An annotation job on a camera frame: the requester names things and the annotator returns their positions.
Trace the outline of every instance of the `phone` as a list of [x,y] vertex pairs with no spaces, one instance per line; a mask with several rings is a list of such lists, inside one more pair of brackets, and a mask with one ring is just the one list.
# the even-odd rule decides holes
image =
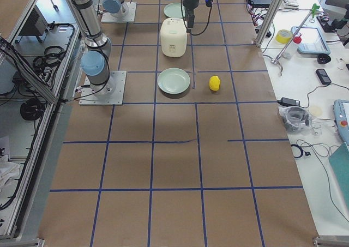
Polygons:
[[320,79],[321,83],[323,85],[329,85],[331,84],[331,79],[328,77],[327,72],[325,69],[317,69],[316,70],[317,77]]

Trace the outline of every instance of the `red emergency button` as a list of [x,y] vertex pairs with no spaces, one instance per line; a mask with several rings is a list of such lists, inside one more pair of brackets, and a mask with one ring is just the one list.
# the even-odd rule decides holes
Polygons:
[[347,125],[348,125],[348,122],[347,122],[347,121],[340,121],[340,125],[343,126],[343,127],[344,127],[344,126],[347,126]]

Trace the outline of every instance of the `green clamp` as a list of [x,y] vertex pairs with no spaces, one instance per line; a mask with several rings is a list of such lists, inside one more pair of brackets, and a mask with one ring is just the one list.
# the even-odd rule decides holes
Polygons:
[[314,3],[314,4],[312,5],[312,7],[311,7],[311,9],[310,9],[311,14],[312,14],[312,18],[315,17],[315,12],[316,12],[317,10],[319,10],[319,8],[320,8],[320,5],[317,5],[316,3]]

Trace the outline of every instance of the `plastic bag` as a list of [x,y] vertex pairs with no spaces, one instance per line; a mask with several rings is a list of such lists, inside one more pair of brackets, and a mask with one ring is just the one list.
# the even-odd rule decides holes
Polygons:
[[279,106],[279,114],[284,121],[285,128],[289,133],[298,133],[311,129],[310,113],[299,106],[282,107]]

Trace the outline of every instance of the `white table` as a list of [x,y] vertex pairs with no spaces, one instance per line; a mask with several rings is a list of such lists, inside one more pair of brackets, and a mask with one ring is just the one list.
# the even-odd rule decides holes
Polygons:
[[[297,1],[300,9],[310,9],[314,3],[318,4],[317,0]],[[307,13],[308,11],[306,10],[291,12],[279,11],[274,19],[275,31],[290,29],[292,26],[299,25]],[[306,24],[311,27],[320,26],[317,20],[315,23],[307,21]],[[335,33],[323,33],[323,35],[327,41],[339,39]],[[262,49],[268,42],[269,39],[265,38]],[[349,63],[349,50],[345,49],[342,43],[328,45],[331,50],[330,56],[332,58],[330,63],[320,65],[317,63],[315,56],[309,57],[296,53],[289,61],[283,58],[280,60],[284,67],[282,76],[280,76],[279,67],[272,64],[270,59],[265,57],[276,98],[287,97],[300,100],[301,106],[307,106],[308,101],[306,94],[314,90],[317,86],[321,86],[315,74],[315,70],[319,68],[326,69],[333,83],[349,87],[349,70],[345,66],[346,63]],[[277,43],[273,39],[264,54],[275,58],[283,47],[283,45]],[[349,91],[337,86],[319,88],[314,93],[310,94],[310,106],[316,106],[322,111],[319,118],[334,119],[332,106],[336,99],[349,100]],[[289,135],[288,138],[290,142],[295,143],[298,139],[303,139],[311,144],[326,143],[330,146],[339,146],[342,144],[336,127],[334,127],[334,121],[320,122],[319,119],[315,119],[314,122],[318,122],[313,125],[316,128],[315,130],[319,133],[318,135],[313,135],[311,131],[304,134]],[[336,184],[329,161],[327,158],[321,158],[321,160],[330,176],[333,200],[343,214],[349,218],[348,208],[341,198],[339,187]],[[296,163],[319,235],[348,236],[349,222],[339,214],[330,201],[328,180],[318,159],[313,154],[309,157],[297,159]]]

